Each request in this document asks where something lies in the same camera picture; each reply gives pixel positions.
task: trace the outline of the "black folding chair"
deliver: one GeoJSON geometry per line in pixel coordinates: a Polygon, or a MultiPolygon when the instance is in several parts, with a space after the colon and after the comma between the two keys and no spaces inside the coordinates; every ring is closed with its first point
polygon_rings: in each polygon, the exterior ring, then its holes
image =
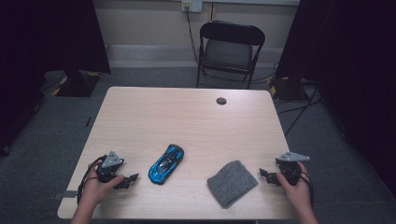
{"type": "Polygon", "coordinates": [[[196,88],[200,85],[201,70],[204,73],[206,69],[245,75],[243,81],[248,77],[247,89],[250,88],[265,41],[265,35],[259,28],[227,21],[210,21],[201,27],[200,41],[196,88]]]}

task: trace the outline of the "chair leg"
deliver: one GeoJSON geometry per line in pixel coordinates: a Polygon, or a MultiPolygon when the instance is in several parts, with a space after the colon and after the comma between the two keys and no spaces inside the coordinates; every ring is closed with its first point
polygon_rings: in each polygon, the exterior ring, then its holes
{"type": "Polygon", "coordinates": [[[248,77],[248,82],[247,82],[247,90],[250,89],[250,83],[251,83],[251,79],[253,79],[253,73],[250,73],[249,77],[248,77]]]}
{"type": "Polygon", "coordinates": [[[199,88],[199,78],[201,75],[201,65],[198,63],[198,71],[197,71],[197,83],[195,85],[195,88],[199,88]]]}

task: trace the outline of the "chair backrest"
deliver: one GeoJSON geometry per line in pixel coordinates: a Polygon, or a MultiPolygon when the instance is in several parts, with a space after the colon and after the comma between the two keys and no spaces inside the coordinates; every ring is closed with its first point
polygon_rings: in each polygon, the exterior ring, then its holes
{"type": "Polygon", "coordinates": [[[201,27],[200,36],[201,41],[204,37],[253,46],[262,45],[265,41],[264,33],[256,26],[227,21],[209,21],[205,23],[201,27]]]}

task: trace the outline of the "baseboard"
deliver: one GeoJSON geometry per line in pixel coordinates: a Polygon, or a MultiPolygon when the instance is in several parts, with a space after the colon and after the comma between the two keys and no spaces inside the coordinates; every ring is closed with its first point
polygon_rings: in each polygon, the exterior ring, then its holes
{"type": "MultiPolygon", "coordinates": [[[[110,67],[192,67],[196,66],[191,47],[109,45],[110,67]]],[[[273,67],[283,49],[263,49],[257,67],[273,67]]]]}

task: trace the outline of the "finger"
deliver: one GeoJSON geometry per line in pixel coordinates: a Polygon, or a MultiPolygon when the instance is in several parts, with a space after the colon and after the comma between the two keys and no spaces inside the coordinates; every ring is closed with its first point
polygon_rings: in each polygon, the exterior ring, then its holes
{"type": "Polygon", "coordinates": [[[300,161],[297,161],[297,163],[300,165],[301,171],[303,171],[304,173],[307,174],[307,170],[306,170],[305,166],[303,165],[303,163],[300,161]]]}
{"type": "Polygon", "coordinates": [[[124,179],[124,175],[118,175],[116,177],[114,177],[112,180],[110,180],[107,184],[107,187],[109,189],[117,186],[120,182],[122,182],[122,180],[124,179]]]}
{"type": "Polygon", "coordinates": [[[293,186],[291,184],[289,184],[286,177],[284,175],[282,175],[281,173],[276,173],[276,177],[279,180],[282,187],[285,189],[285,191],[290,191],[293,188],[293,186]]]}
{"type": "Polygon", "coordinates": [[[101,165],[101,164],[102,164],[102,162],[101,162],[101,161],[98,161],[98,162],[91,168],[90,172],[88,173],[88,178],[96,177],[96,176],[97,176],[97,174],[96,174],[96,168],[95,168],[95,167],[98,166],[98,165],[101,165]]]}

